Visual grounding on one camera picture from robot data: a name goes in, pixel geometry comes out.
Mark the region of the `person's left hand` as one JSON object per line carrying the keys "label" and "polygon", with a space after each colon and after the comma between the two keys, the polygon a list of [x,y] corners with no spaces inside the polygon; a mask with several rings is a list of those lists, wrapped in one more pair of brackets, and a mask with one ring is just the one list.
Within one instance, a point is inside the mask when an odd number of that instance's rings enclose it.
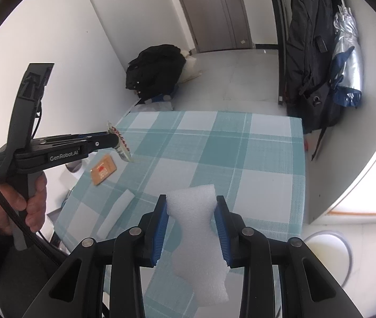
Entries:
{"label": "person's left hand", "polygon": [[[33,233],[41,230],[45,221],[47,208],[47,178],[44,172],[41,172],[40,176],[38,176],[35,181],[35,194],[28,200],[25,200],[12,186],[6,183],[0,184],[0,192],[13,209],[27,213],[25,223]],[[12,235],[11,223],[1,206],[0,232],[5,236]]]}

